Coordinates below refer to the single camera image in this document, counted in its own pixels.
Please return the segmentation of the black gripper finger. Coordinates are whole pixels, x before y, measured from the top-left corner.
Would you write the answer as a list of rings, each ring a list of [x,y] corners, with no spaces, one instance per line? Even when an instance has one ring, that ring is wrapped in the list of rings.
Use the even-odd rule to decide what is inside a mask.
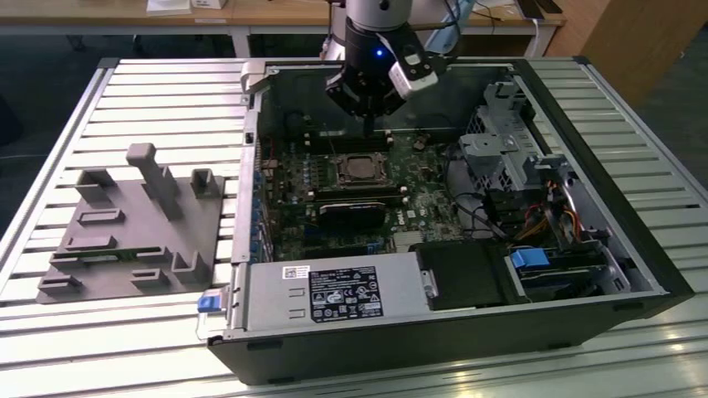
[[[370,100],[368,113],[368,134],[374,134],[378,118],[391,115],[406,103],[396,89],[391,89],[386,94],[379,93]]]
[[[327,79],[326,92],[330,99],[347,114],[362,120],[362,134],[370,137],[370,110],[367,97],[358,95],[348,87],[344,74],[336,74]]]

